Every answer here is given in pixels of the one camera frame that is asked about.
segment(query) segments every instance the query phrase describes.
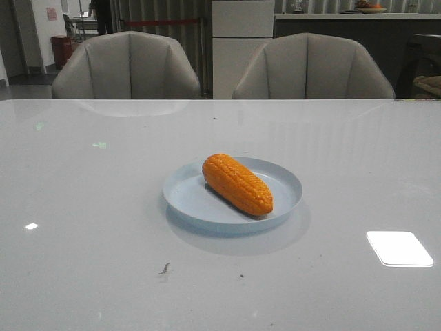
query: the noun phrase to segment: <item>chair backrest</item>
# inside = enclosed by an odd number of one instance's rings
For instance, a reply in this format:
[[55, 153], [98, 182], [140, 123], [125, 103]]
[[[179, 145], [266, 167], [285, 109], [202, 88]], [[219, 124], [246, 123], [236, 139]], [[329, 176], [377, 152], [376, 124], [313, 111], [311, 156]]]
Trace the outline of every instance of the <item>chair backrest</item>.
[[93, 37], [52, 84], [54, 99], [197, 99], [198, 77], [180, 43], [144, 32]]
[[392, 99], [392, 85], [358, 42], [300, 33], [251, 58], [233, 99]]

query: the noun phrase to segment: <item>person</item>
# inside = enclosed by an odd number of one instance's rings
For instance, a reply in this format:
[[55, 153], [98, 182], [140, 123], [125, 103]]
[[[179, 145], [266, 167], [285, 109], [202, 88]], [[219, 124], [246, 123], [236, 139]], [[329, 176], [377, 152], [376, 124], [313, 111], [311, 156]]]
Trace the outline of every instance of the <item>person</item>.
[[98, 35], [113, 33], [110, 0], [92, 0], [90, 8], [98, 23]]

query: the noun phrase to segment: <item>chair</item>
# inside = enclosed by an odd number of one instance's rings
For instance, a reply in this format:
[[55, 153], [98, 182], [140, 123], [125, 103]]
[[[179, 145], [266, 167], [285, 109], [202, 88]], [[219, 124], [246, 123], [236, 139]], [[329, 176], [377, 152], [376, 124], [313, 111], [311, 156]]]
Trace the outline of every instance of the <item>chair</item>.
[[395, 93], [358, 42], [300, 33], [259, 47], [233, 99], [393, 99]]
[[197, 99], [199, 81], [180, 43], [144, 32], [84, 41], [52, 84], [54, 99]]

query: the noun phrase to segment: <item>corn cob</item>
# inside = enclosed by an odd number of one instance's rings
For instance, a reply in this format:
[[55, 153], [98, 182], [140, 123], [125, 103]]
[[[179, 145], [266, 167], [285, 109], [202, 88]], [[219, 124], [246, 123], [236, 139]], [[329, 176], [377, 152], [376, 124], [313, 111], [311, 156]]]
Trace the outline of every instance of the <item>corn cob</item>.
[[231, 156], [210, 156], [202, 173], [213, 190], [243, 212], [261, 216], [273, 210], [273, 196], [267, 185]]

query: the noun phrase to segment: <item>floor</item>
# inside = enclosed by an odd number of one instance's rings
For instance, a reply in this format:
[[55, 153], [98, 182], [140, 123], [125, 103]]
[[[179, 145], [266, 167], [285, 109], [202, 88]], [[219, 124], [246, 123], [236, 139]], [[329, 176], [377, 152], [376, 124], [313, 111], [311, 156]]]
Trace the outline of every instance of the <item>floor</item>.
[[0, 87], [0, 100], [51, 99], [51, 86], [57, 74], [20, 75], [8, 79], [9, 86]]

